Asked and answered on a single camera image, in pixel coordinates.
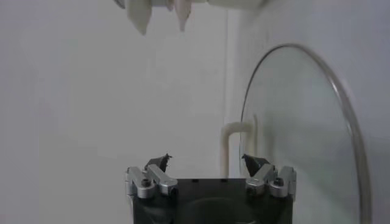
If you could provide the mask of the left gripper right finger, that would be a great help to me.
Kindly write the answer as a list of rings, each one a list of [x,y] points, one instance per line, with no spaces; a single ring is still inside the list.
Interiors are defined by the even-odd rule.
[[[296,197],[296,171],[293,167],[283,166],[278,171],[265,158],[244,154],[242,159],[249,173],[249,178],[246,178],[246,189],[252,195],[263,195],[268,189],[275,198]]]

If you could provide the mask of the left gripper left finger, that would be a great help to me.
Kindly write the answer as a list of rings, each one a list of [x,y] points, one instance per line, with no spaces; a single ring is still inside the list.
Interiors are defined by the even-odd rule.
[[[130,166],[125,172],[127,196],[153,198],[157,193],[171,197],[178,189],[178,180],[166,174],[169,154],[150,159],[143,169]]]

